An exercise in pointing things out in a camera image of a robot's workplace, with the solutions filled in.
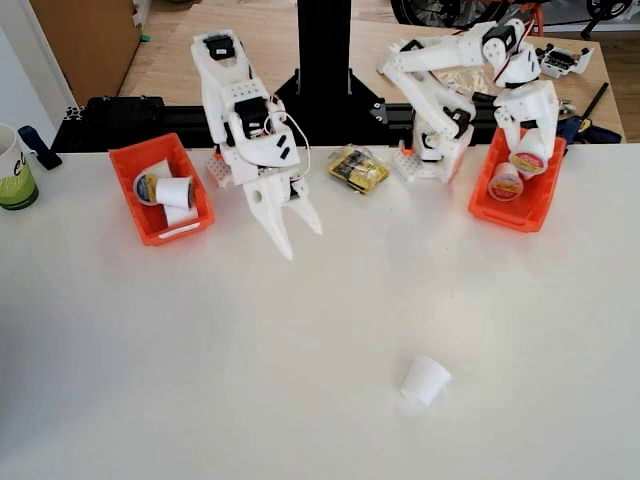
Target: cable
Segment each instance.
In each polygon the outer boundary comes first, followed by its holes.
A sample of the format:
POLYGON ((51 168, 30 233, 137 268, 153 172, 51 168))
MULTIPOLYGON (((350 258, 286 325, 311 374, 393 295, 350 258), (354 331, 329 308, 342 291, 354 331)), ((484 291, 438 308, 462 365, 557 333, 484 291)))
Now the cable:
POLYGON ((579 23, 589 23, 591 20, 593 20, 592 18, 587 18, 585 20, 572 20, 570 22, 558 22, 558 23, 545 23, 544 26, 545 27, 559 27, 562 25, 575 25, 575 24, 579 24, 579 23))
POLYGON ((296 126, 296 128, 298 129, 298 132, 300 132, 300 135, 302 136, 302 139, 304 140, 304 143, 305 143, 306 148, 307 148, 307 168, 304 170, 304 172, 301 175, 298 176, 298 178, 303 178, 305 175, 307 175, 307 173, 309 173, 309 170, 311 170, 311 145, 309 144, 309 140, 307 139, 307 136, 304 134, 304 132, 300 128, 300 125, 298 125, 298 122, 296 122, 295 119, 291 116, 291 114, 289 112, 287 112, 286 110, 276 110, 274 112, 269 112, 267 114, 267 118, 264 119, 264 125, 262 126, 262 129, 265 132, 267 132, 268 135, 271 135, 271 130, 267 129, 267 122, 271 120, 271 115, 275 115, 276 113, 285 114, 287 116, 287 118, 289 120, 291 120, 291 122, 296 126))
POLYGON ((516 43, 516 47, 513 50, 511 50, 512 53, 509 54, 509 56, 507 57, 507 59, 504 62, 504 65, 502 65, 502 68, 500 69, 498 74, 493 79, 493 83, 496 83, 498 81, 500 76, 504 73, 504 71, 509 66, 509 62, 511 62, 511 56, 513 55, 513 52, 515 52, 516 54, 518 53, 518 51, 520 50, 520 44, 525 39, 525 37, 527 37, 529 35, 529 33, 531 33, 531 30, 533 30, 533 23, 534 23, 533 20, 531 20, 531 21, 529 21, 527 23, 527 28, 525 29, 524 33, 520 37, 520 40, 518 40, 518 43, 516 43))

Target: white wall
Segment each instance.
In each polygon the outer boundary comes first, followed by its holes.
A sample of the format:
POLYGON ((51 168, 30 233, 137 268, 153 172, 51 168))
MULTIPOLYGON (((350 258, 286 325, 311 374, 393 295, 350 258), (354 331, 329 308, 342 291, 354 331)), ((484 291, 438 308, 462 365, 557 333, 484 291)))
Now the white wall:
POLYGON ((75 105, 71 90, 28 0, 0 0, 0 29, 0 121, 31 124, 49 143, 75 105))
POLYGON ((45 143, 51 145, 58 125, 54 126, 51 121, 2 27, 0 65, 0 123, 11 125, 16 130, 31 125, 45 143))

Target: white mug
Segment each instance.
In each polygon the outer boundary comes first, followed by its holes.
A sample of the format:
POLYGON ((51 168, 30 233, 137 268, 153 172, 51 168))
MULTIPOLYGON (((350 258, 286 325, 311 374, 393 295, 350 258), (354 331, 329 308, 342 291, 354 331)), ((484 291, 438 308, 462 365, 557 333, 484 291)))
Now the white mug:
POLYGON ((0 123, 0 207, 20 210, 38 198, 27 155, 22 152, 18 134, 9 125, 0 123))

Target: orange bin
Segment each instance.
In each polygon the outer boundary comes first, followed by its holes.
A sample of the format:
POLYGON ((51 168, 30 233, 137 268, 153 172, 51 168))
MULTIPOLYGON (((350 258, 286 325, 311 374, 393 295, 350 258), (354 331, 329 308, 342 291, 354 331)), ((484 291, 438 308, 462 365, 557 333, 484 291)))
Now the orange bin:
POLYGON ((176 240, 203 230, 215 221, 207 192, 175 133, 111 150, 109 157, 140 239, 145 245, 161 245, 176 240), (174 177, 193 177, 193 198, 198 209, 198 218, 187 220, 171 228, 167 227, 162 205, 153 207, 142 205, 133 193, 133 182, 138 174, 165 158, 174 177))
POLYGON ((488 222, 497 223, 520 232, 537 232, 542 228, 547 216, 556 181, 560 173, 562 158, 564 157, 566 141, 556 137, 553 155, 549 159, 549 166, 544 173, 536 175, 524 182, 524 192, 510 202, 499 202, 489 196, 487 187, 496 166, 508 161, 509 147, 504 132, 496 129, 487 158, 469 201, 469 211, 476 217, 488 222))

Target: black metal stand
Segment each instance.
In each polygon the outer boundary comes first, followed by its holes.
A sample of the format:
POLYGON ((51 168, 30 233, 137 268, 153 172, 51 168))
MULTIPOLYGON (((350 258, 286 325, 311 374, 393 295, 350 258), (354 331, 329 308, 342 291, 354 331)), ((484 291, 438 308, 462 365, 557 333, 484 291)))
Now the black metal stand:
POLYGON ((351 0, 298 0, 300 68, 276 95, 312 145, 397 145, 410 135, 413 109, 385 104, 357 79, 350 34, 351 0))
MULTIPOLYGON (((311 145, 409 145, 413 108, 385 103, 349 68, 351 0, 298 0, 300 68, 277 92, 311 145)), ((476 100, 472 145, 495 131, 493 100, 476 100)), ((175 132, 186 148, 214 146, 202 106, 167 107, 160 97, 92 98, 70 109, 51 149, 104 152, 175 132)), ((302 137, 296 128, 299 145, 302 137)))

